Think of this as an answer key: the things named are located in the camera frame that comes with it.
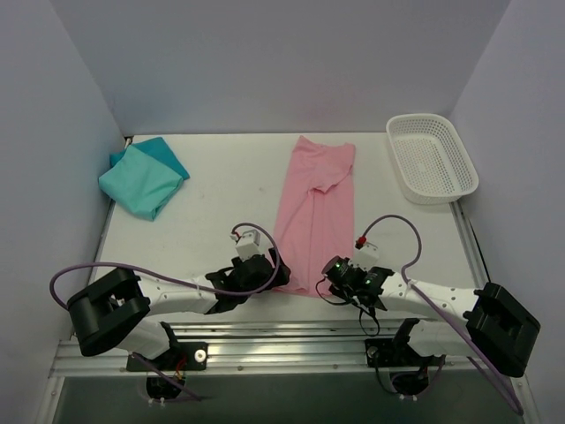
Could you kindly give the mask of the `pink t shirt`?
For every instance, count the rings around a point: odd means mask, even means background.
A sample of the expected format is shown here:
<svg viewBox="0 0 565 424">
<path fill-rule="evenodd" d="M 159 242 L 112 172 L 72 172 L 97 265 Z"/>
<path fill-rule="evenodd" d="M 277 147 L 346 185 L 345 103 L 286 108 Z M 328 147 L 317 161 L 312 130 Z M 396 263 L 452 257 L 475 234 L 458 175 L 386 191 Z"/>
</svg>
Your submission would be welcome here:
<svg viewBox="0 0 565 424">
<path fill-rule="evenodd" d="M 327 296 L 322 270 L 353 255 L 356 147 L 317 144 L 301 136 L 290 155 L 275 220 L 275 242 L 290 281 L 280 292 Z"/>
</svg>

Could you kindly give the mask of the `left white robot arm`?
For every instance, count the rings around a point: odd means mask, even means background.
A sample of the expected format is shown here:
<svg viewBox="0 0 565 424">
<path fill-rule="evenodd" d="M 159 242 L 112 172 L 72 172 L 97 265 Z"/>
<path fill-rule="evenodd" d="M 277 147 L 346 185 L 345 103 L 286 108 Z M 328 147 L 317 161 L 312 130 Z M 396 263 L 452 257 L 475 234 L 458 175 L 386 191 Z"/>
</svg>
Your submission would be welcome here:
<svg viewBox="0 0 565 424">
<path fill-rule="evenodd" d="M 180 345 L 166 322 L 153 315 L 227 313 L 244 304 L 249 291 L 268 291 L 290 281 L 290 268 L 274 248 L 180 285 L 138 270 L 116 267 L 67 301 L 81 353 L 93 357 L 113 348 L 135 352 L 158 370 L 177 363 Z"/>
</svg>

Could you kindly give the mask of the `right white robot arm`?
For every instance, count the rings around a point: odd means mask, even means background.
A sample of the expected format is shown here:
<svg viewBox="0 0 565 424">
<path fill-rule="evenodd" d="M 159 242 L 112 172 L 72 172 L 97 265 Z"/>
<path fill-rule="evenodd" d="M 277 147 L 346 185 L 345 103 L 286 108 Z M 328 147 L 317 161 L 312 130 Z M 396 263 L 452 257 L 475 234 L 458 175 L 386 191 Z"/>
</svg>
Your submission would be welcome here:
<svg viewBox="0 0 565 424">
<path fill-rule="evenodd" d="M 487 359 L 502 375 L 524 375 L 540 323 L 499 284 L 461 289 L 407 282 L 391 269 L 360 268 L 339 256 L 330 260 L 322 275 L 341 299 L 424 318 L 392 343 L 393 356 L 402 364 L 420 357 L 471 356 Z"/>
</svg>

